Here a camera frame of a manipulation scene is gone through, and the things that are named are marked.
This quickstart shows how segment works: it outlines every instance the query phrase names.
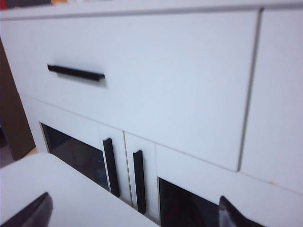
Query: brown wall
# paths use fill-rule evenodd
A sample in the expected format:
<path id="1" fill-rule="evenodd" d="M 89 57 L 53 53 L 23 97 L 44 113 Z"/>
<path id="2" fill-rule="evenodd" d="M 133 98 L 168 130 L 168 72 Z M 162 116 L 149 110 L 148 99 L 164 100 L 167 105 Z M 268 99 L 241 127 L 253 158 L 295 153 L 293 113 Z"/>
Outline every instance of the brown wall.
<path id="1" fill-rule="evenodd" d="M 35 143 L 9 68 L 2 41 L 0 40 L 0 42 L 0 124 L 10 146 L 13 159 L 17 160 L 33 149 Z"/>

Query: white countertop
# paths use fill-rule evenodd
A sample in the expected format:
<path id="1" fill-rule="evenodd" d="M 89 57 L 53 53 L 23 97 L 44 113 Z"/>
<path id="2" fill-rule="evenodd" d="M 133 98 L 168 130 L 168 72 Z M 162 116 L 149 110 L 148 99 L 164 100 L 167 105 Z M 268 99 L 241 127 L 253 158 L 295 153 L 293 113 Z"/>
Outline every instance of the white countertop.
<path id="1" fill-rule="evenodd" d="M 303 6 L 303 0 L 104 0 L 98 2 L 56 6 L 15 8 L 1 11 L 1 20 L 41 18 L 41 17 L 74 17 L 88 15 L 114 15 L 127 13 L 174 12 L 190 10 L 225 10 L 257 9 Z"/>
<path id="2" fill-rule="evenodd" d="M 1 224 L 44 192 L 53 199 L 50 227 L 156 227 L 152 221 L 51 154 L 0 170 Z"/>

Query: white cabinet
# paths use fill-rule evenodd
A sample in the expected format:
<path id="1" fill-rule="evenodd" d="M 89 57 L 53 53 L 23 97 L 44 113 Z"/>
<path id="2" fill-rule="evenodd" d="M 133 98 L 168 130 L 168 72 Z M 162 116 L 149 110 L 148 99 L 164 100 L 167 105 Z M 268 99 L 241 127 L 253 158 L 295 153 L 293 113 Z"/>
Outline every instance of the white cabinet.
<path id="1" fill-rule="evenodd" d="M 241 171 L 303 193 L 303 10 L 264 11 Z"/>
<path id="2" fill-rule="evenodd" d="M 20 93 L 235 171 L 256 19 L 248 10 L 13 20 L 1 38 Z"/>
<path id="3" fill-rule="evenodd" d="M 158 178 L 156 169 L 156 145 L 147 140 L 131 134 L 125 134 L 125 143 L 127 151 L 128 169 L 130 186 L 133 199 L 133 207 L 137 209 L 137 191 L 134 173 L 134 153 L 139 150 L 143 154 L 144 180 L 145 180 L 145 199 L 146 199 L 146 213 L 149 219 L 156 223 L 160 223 L 159 217 L 159 199 L 158 199 Z"/>
<path id="4" fill-rule="evenodd" d="M 100 156 L 103 156 L 102 159 L 104 160 L 106 174 L 105 178 L 107 178 L 106 182 L 108 183 L 108 186 L 106 185 L 106 187 L 108 187 L 110 191 L 111 179 L 109 178 L 108 174 L 109 163 L 106 163 L 108 151 L 105 151 L 102 141 L 111 138 L 115 158 L 114 163 L 111 162 L 111 164 L 114 164 L 116 167 L 116 176 L 120 191 L 119 198 L 130 205 L 132 204 L 129 189 L 124 135 L 122 131 L 98 124 L 95 121 L 67 112 L 57 107 L 44 104 L 32 98 L 28 98 L 27 96 L 21 95 L 20 97 L 38 152 L 48 152 L 48 147 L 50 147 L 50 144 L 46 143 L 47 139 L 44 138 L 45 133 L 43 133 L 43 129 L 41 127 L 42 124 L 59 131 L 59 133 L 64 133 L 67 136 L 98 149 L 102 153 Z M 66 145 L 66 143 L 62 143 L 60 146 L 70 148 L 70 145 Z M 77 147 L 79 147 L 79 143 L 73 145 L 72 149 L 77 149 Z M 78 153 L 87 152 L 86 149 L 77 150 L 79 150 Z M 87 162 L 86 168 L 93 165 L 95 164 L 89 161 Z"/>
<path id="5" fill-rule="evenodd" d="M 301 195 L 160 145 L 156 153 L 159 178 L 216 204 L 224 195 L 244 216 L 264 226 L 302 226 Z"/>

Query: black drawer handle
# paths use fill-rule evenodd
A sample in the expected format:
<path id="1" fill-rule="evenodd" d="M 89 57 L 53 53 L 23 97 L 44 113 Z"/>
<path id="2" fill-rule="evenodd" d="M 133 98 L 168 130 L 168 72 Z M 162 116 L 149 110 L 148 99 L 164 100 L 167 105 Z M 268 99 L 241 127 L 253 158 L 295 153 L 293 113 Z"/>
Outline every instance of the black drawer handle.
<path id="1" fill-rule="evenodd" d="M 101 73 L 94 73 L 94 72 L 87 72 L 83 70 L 75 70 L 67 67 L 62 67 L 58 65 L 47 65 L 48 70 L 51 72 L 58 72 L 66 75 L 70 75 L 73 77 L 80 77 L 84 79 L 91 79 L 94 81 L 100 81 L 101 79 L 104 79 L 104 74 Z"/>
<path id="2" fill-rule="evenodd" d="M 120 189 L 118 184 L 112 139 L 108 138 L 107 140 L 104 140 L 103 147 L 104 147 L 104 153 L 105 153 L 105 159 L 106 159 L 106 165 L 107 165 L 107 171 L 109 177 L 110 190 L 113 195 L 119 197 Z"/>
<path id="3" fill-rule="evenodd" d="M 146 213 L 145 200 L 145 185 L 144 185 L 144 167 L 143 167 L 143 153 L 141 150 L 133 153 L 134 157 L 134 177 L 136 181 L 136 193 L 138 211 L 142 214 Z"/>

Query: floor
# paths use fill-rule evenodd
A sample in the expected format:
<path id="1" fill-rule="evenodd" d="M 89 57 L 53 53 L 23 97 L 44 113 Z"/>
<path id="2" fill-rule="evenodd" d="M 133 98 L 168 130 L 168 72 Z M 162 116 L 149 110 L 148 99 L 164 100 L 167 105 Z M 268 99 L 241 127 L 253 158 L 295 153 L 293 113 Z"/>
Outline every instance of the floor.
<path id="1" fill-rule="evenodd" d="M 37 149 L 34 148 L 28 154 L 26 154 L 25 157 L 36 154 L 36 153 L 38 153 Z M 15 162 L 15 161 L 13 160 L 13 157 L 11 156 L 9 146 L 5 145 L 4 147 L 1 147 L 0 148 L 0 168 L 8 166 L 9 164 L 11 164 L 13 162 Z"/>

